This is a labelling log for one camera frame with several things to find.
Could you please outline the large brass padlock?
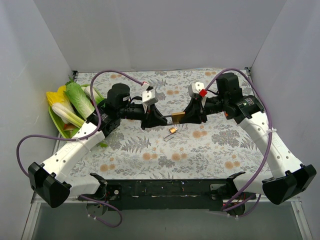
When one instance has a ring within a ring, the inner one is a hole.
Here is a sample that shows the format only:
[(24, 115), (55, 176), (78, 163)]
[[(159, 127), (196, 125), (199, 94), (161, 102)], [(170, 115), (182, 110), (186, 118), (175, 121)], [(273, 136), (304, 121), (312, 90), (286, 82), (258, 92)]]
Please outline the large brass padlock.
[(185, 116), (185, 112), (174, 112), (169, 115), (163, 115), (163, 119), (168, 120), (168, 125), (178, 125), (180, 120)]

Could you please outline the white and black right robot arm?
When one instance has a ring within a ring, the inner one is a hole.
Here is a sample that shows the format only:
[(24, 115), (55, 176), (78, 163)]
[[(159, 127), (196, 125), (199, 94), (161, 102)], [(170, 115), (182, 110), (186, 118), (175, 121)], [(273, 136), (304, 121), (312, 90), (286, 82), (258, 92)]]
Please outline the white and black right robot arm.
[(179, 122), (201, 124), (208, 120), (208, 115), (224, 113), (249, 135), (264, 155), (262, 164), (267, 164), (271, 171), (271, 177), (260, 175), (260, 167), (253, 175), (233, 174), (217, 191), (226, 191), (232, 199), (239, 198), (245, 191), (260, 194), (275, 205), (303, 192), (316, 176), (316, 169), (311, 164), (304, 165), (287, 148), (272, 127), (266, 107), (254, 95), (243, 95), (236, 74), (223, 73), (215, 81), (217, 94), (214, 97), (207, 96), (209, 88), (202, 82), (189, 85), (191, 100)]

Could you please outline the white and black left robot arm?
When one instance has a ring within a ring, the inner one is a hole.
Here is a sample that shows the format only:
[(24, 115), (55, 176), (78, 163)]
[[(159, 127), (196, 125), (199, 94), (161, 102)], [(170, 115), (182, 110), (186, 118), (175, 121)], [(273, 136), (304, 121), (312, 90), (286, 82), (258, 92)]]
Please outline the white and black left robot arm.
[(158, 94), (153, 87), (142, 92), (141, 104), (129, 100), (129, 86), (114, 84), (107, 98), (97, 105), (98, 110), (75, 134), (76, 141), (67, 142), (41, 164), (34, 162), (28, 167), (31, 188), (52, 208), (59, 207), (71, 196), (85, 195), (95, 200), (106, 198), (107, 181), (103, 177), (96, 173), (69, 177), (69, 173), (84, 155), (120, 125), (122, 119), (139, 120), (142, 129), (167, 125), (167, 119), (155, 106)]

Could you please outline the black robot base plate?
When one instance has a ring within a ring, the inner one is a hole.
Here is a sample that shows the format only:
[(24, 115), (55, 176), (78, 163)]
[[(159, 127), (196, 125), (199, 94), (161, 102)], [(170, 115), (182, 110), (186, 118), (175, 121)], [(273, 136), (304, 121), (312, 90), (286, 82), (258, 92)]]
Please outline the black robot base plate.
[(222, 179), (112, 179), (102, 201), (119, 210), (220, 211), (223, 201), (238, 190), (230, 178)]

